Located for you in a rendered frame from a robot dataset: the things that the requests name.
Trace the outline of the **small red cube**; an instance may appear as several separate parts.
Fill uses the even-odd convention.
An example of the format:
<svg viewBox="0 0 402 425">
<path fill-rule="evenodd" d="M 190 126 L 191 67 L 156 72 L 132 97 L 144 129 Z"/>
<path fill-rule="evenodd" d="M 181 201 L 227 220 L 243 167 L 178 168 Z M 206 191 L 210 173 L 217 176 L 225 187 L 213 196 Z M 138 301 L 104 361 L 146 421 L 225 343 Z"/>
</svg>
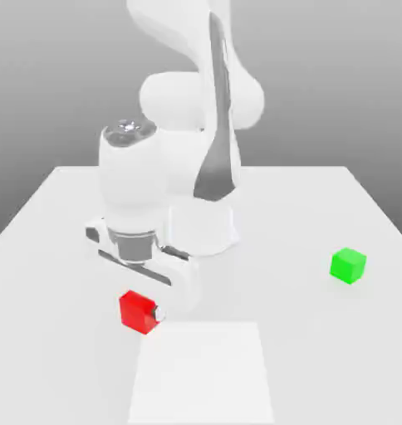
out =
<svg viewBox="0 0 402 425">
<path fill-rule="evenodd" d="M 121 323 L 147 335 L 160 321 L 156 318 L 155 302 L 137 292 L 128 291 L 119 299 Z"/>
</svg>

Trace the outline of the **small green cube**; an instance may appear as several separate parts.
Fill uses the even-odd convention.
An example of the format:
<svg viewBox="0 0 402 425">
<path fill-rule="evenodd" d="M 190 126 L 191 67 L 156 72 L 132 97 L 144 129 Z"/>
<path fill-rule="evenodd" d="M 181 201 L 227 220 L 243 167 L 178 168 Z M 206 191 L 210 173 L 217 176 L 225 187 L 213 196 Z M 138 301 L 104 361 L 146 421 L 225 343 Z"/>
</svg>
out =
<svg viewBox="0 0 402 425">
<path fill-rule="evenodd" d="M 330 274 L 351 285 L 363 276 L 366 259 L 366 255 L 356 250 L 342 248 L 332 255 Z"/>
</svg>

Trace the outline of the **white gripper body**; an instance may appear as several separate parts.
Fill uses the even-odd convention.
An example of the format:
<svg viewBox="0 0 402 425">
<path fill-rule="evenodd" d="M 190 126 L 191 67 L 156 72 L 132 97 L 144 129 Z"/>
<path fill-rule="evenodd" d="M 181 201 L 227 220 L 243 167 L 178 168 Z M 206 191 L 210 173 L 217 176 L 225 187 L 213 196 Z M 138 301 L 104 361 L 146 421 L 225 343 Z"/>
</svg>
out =
<svg viewBox="0 0 402 425">
<path fill-rule="evenodd" d="M 170 255 L 155 247 L 150 260 L 130 264 L 101 249 L 98 254 L 125 272 L 123 277 L 130 290 L 151 299 L 166 313 L 190 312 L 199 302 L 198 264 L 190 256 Z"/>
</svg>

